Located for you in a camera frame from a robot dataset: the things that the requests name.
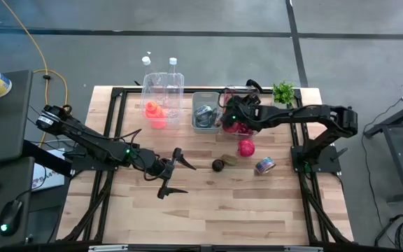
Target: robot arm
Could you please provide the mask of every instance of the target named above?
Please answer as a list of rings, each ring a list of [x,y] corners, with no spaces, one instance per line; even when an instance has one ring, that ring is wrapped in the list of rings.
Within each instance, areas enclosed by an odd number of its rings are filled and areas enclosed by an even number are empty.
[[[126,167],[132,165],[144,173],[144,179],[147,181],[163,180],[157,195],[160,199],[170,193],[187,193],[184,190],[167,187],[177,162],[195,169],[184,159],[182,150],[175,148],[171,159],[160,158],[153,150],[140,148],[139,144],[133,143],[134,137],[141,130],[116,138],[108,138],[84,126],[64,108],[48,105],[42,110],[36,125],[44,132],[54,136],[63,134],[79,144],[81,152],[67,155],[73,161],[88,160],[102,170],[119,165]],[[132,136],[132,140],[126,143],[124,138],[128,136]]]
[[[320,136],[304,144],[303,161],[317,164],[321,150],[340,137],[352,137],[358,132],[357,113],[351,108],[329,105],[309,105],[301,108],[280,109],[260,105],[256,94],[245,97],[233,95],[225,104],[221,118],[225,127],[234,123],[245,123],[251,130],[276,127],[281,123],[321,123],[326,126]]]

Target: butcher block tabletop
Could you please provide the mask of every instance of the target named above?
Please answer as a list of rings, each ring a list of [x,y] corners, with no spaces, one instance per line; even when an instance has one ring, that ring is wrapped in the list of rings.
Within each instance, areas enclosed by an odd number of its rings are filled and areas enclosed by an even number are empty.
[[[112,88],[94,87],[85,124],[99,133],[104,131]],[[304,105],[321,104],[319,89],[301,88],[301,94]],[[121,134],[142,129],[135,143],[154,150],[162,158],[170,158],[174,148],[179,147],[197,170],[177,165],[169,186],[189,193],[174,193],[158,199],[162,180],[147,182],[142,172],[120,167],[111,189],[103,243],[308,244],[299,181],[291,164],[289,125],[262,130],[253,137],[255,153],[251,157],[239,157],[236,139],[222,133],[194,133],[191,98],[192,94],[184,94],[180,129],[151,129],[140,113],[141,94],[128,94]],[[271,95],[262,94],[261,100],[262,104],[270,105]],[[113,116],[111,136],[119,103],[120,99]],[[311,138],[325,130],[318,123],[308,123],[307,127]],[[223,154],[237,156],[237,166],[225,166],[216,173],[211,163]],[[265,157],[271,157],[276,167],[257,176],[254,166]],[[94,171],[83,171],[71,181],[58,239],[70,233],[87,210],[94,175]],[[325,212],[341,233],[353,240],[339,180],[331,174],[318,174],[318,182]],[[99,210],[94,217],[92,235],[98,220]],[[313,222],[319,238],[314,213]]]

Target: concrete floor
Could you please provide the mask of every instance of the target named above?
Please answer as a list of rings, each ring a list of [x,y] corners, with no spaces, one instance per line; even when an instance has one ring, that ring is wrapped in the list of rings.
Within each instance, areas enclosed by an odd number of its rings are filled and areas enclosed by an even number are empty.
[[[284,0],[7,0],[28,27],[53,29],[109,29],[148,31],[290,32]],[[298,32],[347,34],[403,34],[403,1],[397,0],[292,0]],[[0,25],[17,22],[0,2]],[[242,85],[255,79],[263,86],[283,79],[299,86],[291,38],[191,36],[35,36],[48,66],[68,80],[73,114],[85,120],[95,85],[133,85],[141,82],[140,59],[150,51],[159,70],[168,57],[178,58],[186,85]],[[320,88],[323,102],[352,106],[359,115],[359,135],[336,142],[349,148],[341,156],[346,204],[356,242],[371,245],[381,230],[368,185],[360,137],[363,125],[403,95],[403,40],[301,39],[309,87]],[[41,69],[35,47],[25,35],[0,34],[0,71]],[[44,105],[44,82],[35,75],[31,105]],[[50,88],[50,103],[63,104],[64,88],[58,78]],[[401,109],[392,109],[388,115]],[[27,126],[27,139],[41,133]],[[385,224],[403,214],[403,203],[386,204],[402,193],[385,139],[365,140],[376,200]],[[40,192],[34,210],[53,207],[41,198],[66,194],[66,188]],[[36,211],[29,231],[37,242],[48,237],[57,211]],[[390,246],[387,239],[382,246]]]

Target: orange toy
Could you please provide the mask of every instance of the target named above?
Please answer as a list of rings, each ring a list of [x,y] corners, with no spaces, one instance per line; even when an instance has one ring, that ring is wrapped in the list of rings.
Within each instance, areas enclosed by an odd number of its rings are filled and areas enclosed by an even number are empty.
[[[156,118],[165,118],[164,111],[161,106],[154,101],[150,101],[146,104],[146,117],[152,119],[150,121],[152,128],[154,129],[164,129],[166,127],[165,120],[153,120]]]

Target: clear plastic container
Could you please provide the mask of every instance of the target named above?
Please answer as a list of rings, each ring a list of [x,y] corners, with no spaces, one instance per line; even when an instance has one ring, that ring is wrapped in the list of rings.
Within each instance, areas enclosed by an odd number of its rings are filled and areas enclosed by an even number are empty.
[[[209,128],[197,127],[195,124],[194,112],[196,109],[203,105],[208,105],[211,109],[217,109],[218,107],[218,97],[217,92],[195,92],[192,94],[192,127],[194,132],[198,134],[217,134],[220,131],[220,127],[215,125]]]
[[[239,95],[240,97],[245,97],[246,95],[249,95],[249,94],[257,94],[257,95],[259,95],[259,90],[256,89],[255,87],[228,85],[225,88],[225,92],[223,94],[223,106],[225,106],[225,104],[228,102],[228,100],[233,95]],[[240,130],[245,131],[242,128],[246,129],[246,125],[241,124],[239,126]],[[256,132],[256,131],[249,131],[249,132],[246,132],[246,133],[242,133],[239,130],[237,130],[236,132],[226,132],[225,129],[222,127],[222,134],[226,134],[226,135],[229,134],[229,135],[237,137],[237,139],[247,139],[247,138],[250,138],[250,137],[252,137],[253,135],[255,135],[257,133],[258,132]]]
[[[181,73],[150,73],[144,76],[141,114],[153,129],[177,130],[183,109],[184,76]],[[151,113],[151,104],[159,113]]]

